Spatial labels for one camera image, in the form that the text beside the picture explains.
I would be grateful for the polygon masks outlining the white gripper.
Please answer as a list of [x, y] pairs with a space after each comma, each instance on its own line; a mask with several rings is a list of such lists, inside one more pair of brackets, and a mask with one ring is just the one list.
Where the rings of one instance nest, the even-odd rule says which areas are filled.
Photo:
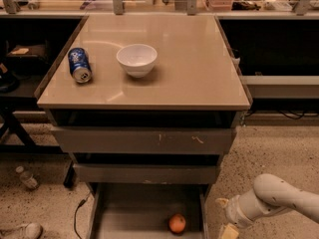
[[238, 195], [229, 200], [227, 198], [217, 198], [215, 202], [219, 204], [221, 208], [225, 208], [225, 216], [231, 223], [221, 226], [218, 239], [237, 239], [239, 236], [237, 228], [245, 229], [253, 224], [241, 210]]

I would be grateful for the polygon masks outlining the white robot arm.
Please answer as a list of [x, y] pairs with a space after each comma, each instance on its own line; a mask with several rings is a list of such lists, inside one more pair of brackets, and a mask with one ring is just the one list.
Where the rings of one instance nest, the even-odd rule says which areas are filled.
[[319, 222], [319, 195], [296, 188], [284, 179], [269, 173], [255, 177], [252, 187], [241, 195], [217, 198], [227, 224], [219, 230], [218, 239], [238, 239], [239, 230], [248, 228], [263, 217], [296, 211]]

